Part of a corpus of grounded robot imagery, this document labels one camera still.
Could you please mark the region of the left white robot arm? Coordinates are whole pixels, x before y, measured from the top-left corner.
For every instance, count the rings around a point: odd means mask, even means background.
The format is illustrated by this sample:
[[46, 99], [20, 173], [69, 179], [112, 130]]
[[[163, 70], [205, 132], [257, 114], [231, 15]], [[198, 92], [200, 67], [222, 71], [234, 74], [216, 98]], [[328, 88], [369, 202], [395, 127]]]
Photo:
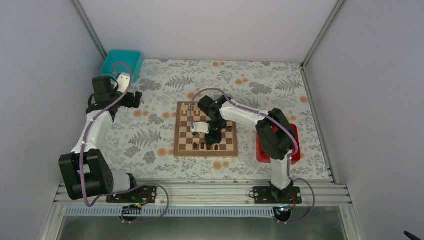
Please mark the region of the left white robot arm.
[[92, 79], [93, 94], [88, 99], [84, 130], [70, 153], [61, 155], [58, 164], [71, 200], [105, 196], [119, 192], [131, 203], [139, 197], [137, 182], [131, 173], [113, 172], [102, 154], [108, 131], [119, 108], [140, 106], [142, 93], [129, 92], [131, 76], [98, 76]]

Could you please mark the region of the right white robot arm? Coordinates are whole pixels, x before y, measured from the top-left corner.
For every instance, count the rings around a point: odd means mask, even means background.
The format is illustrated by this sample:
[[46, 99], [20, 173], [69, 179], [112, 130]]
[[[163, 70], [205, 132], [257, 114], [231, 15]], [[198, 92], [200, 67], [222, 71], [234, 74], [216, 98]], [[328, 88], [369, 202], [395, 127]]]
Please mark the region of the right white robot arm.
[[190, 131], [194, 135], [204, 133], [207, 146], [221, 143], [222, 130], [231, 130], [228, 122], [255, 130], [262, 150], [271, 162], [270, 186], [264, 197], [278, 204], [289, 199], [294, 182], [290, 176], [291, 157], [299, 150], [299, 144], [297, 134], [283, 112], [278, 108], [260, 111], [233, 102], [224, 95], [217, 100], [204, 96], [197, 106], [210, 120], [193, 122]]

